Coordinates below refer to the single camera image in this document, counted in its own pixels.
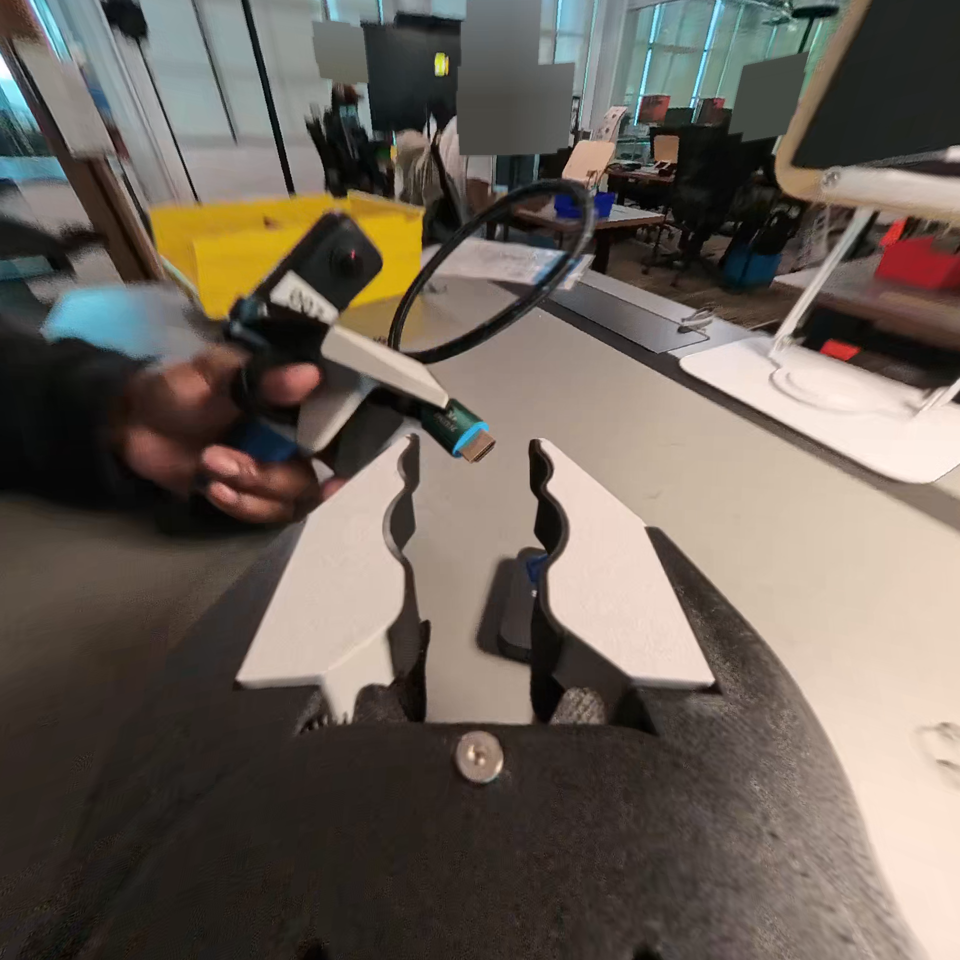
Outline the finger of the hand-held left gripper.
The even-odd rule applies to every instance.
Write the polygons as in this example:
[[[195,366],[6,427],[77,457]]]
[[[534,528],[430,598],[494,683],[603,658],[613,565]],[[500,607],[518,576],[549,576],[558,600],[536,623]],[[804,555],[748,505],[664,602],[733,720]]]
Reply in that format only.
[[[319,355],[325,396],[384,387],[439,410],[450,403],[448,391],[422,362],[341,324],[330,325]]]
[[[307,454],[326,450],[378,386],[360,373],[323,373],[320,384],[299,406],[294,439]]]

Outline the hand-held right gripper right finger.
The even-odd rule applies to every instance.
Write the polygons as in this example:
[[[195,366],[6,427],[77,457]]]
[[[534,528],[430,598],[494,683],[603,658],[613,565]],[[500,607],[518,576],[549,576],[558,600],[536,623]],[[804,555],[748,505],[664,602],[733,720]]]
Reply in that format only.
[[[546,438],[529,444],[535,575],[530,695],[548,722],[569,690],[631,716],[642,690],[709,691],[714,672],[647,524]]]

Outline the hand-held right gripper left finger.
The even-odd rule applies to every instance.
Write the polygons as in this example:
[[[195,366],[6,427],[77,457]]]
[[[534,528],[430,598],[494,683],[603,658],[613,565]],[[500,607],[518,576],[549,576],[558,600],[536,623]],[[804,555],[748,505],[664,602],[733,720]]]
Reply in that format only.
[[[352,722],[369,687],[426,719],[426,653],[414,571],[420,437],[399,436],[308,518],[235,676],[243,690],[318,690]]]

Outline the braided hdmi cable green plugs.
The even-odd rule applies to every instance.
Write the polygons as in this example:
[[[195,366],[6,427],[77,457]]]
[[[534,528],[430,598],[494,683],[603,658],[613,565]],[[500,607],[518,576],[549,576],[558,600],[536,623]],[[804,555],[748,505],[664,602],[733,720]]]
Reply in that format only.
[[[462,244],[472,238],[481,227],[493,225],[504,219],[520,201],[554,197],[563,197],[571,201],[580,215],[580,224],[574,233],[572,246],[560,253],[558,260],[534,281],[529,291],[499,313],[459,337],[419,351],[404,350],[402,335],[414,302],[425,291],[427,282],[433,279],[438,270]],[[466,354],[498,336],[547,300],[548,296],[561,286],[593,238],[596,220],[593,195],[590,189],[580,182],[568,178],[540,179],[510,191],[487,210],[459,227],[450,238],[439,245],[437,251],[421,267],[393,313],[387,335],[387,346],[396,353],[429,367]],[[448,455],[456,459],[476,462],[495,445],[486,422],[455,399],[450,399],[439,406],[429,406],[422,401],[419,403],[415,419]]]

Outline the yellow plastic bin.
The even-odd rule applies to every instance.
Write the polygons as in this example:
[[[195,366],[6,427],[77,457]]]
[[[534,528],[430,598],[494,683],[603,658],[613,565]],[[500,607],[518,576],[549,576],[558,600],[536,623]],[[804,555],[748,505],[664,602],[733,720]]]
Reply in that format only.
[[[222,320],[330,212],[353,219],[383,259],[355,303],[402,295],[422,266],[425,210],[418,206],[352,191],[159,205],[149,217],[158,254],[190,282],[206,315]]]

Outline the black square hub with cable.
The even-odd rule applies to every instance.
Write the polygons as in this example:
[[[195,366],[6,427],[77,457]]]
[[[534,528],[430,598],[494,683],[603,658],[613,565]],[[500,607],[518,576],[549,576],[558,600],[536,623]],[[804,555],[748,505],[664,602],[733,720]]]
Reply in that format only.
[[[476,630],[482,652],[529,665],[539,576],[546,559],[541,547],[527,546],[513,557],[498,560]]]

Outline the person's left forearm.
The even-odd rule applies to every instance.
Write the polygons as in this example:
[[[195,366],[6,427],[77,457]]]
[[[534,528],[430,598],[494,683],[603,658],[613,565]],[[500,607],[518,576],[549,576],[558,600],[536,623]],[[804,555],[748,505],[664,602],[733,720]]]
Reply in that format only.
[[[119,427],[127,390],[146,368],[2,318],[2,493],[90,509],[135,504],[144,485],[120,459]]]

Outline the person's left hand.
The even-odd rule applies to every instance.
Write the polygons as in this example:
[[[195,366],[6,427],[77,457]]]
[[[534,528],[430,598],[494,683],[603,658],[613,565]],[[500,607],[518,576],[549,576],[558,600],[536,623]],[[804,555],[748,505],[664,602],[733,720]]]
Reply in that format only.
[[[232,384],[248,360],[238,348],[215,345],[139,371],[121,404],[117,450],[133,474],[177,498],[201,494],[239,522],[298,522],[346,482],[320,480],[303,459],[259,462],[226,444],[242,414]]]

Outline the black metal pole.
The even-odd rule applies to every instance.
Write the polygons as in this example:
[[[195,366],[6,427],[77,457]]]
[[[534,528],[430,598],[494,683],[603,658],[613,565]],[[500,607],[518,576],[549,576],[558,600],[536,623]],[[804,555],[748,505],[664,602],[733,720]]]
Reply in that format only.
[[[282,134],[280,117],[277,112],[276,102],[267,70],[267,64],[263,55],[260,43],[257,19],[253,10],[251,1],[240,1],[243,17],[246,25],[246,32],[249,40],[251,54],[253,56],[256,73],[258,76],[262,97],[270,125],[271,137],[274,149],[277,154],[280,171],[285,189],[290,197],[297,193],[294,183],[294,177],[290,167],[289,156],[286,150],[285,141]]]

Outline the white paper sheet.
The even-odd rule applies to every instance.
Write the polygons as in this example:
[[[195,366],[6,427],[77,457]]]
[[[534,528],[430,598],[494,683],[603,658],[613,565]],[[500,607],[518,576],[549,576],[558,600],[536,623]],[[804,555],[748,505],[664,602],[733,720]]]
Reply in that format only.
[[[545,281],[547,275],[565,256],[566,252],[559,249],[469,237],[427,278],[421,290],[440,292],[443,279],[502,282],[535,287]]]

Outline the dark flat desk panel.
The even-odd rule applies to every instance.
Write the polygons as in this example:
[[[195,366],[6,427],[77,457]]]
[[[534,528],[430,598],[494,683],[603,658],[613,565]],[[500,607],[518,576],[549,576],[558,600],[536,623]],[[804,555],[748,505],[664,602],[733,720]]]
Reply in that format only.
[[[650,354],[670,354],[710,340],[699,327],[690,329],[679,320],[585,283],[556,290],[549,299]]]

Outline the small blue plastic bin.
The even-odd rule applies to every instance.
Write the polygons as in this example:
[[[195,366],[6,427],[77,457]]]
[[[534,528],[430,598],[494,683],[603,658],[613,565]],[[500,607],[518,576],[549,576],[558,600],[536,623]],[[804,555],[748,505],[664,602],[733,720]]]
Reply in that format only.
[[[617,193],[610,191],[599,192],[592,195],[594,213],[598,220],[611,216],[617,198]],[[554,211],[558,219],[567,221],[581,219],[583,214],[582,205],[579,204],[576,199],[567,195],[557,195],[554,197]]]

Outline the blue bag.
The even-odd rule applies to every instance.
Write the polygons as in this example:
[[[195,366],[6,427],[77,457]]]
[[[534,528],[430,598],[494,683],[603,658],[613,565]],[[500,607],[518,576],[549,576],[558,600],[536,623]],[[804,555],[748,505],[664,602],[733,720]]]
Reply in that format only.
[[[732,239],[719,264],[721,283],[732,291],[756,291],[771,286],[782,264],[784,252],[758,251]]]

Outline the black office chair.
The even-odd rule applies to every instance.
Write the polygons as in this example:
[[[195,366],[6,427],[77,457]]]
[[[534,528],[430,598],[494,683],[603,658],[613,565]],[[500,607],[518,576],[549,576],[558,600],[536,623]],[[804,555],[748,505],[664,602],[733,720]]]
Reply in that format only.
[[[717,270],[703,257],[703,246],[727,221],[738,190],[751,174],[742,133],[720,126],[682,128],[664,219],[644,272],[671,267],[670,286],[675,289],[693,266],[714,276]]]

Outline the red plastic bin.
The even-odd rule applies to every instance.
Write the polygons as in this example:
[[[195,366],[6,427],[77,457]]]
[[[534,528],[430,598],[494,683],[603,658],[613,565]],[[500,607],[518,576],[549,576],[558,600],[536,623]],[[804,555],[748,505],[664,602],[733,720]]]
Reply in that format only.
[[[912,289],[956,292],[959,289],[958,236],[900,238],[884,247],[874,276],[878,281]]]

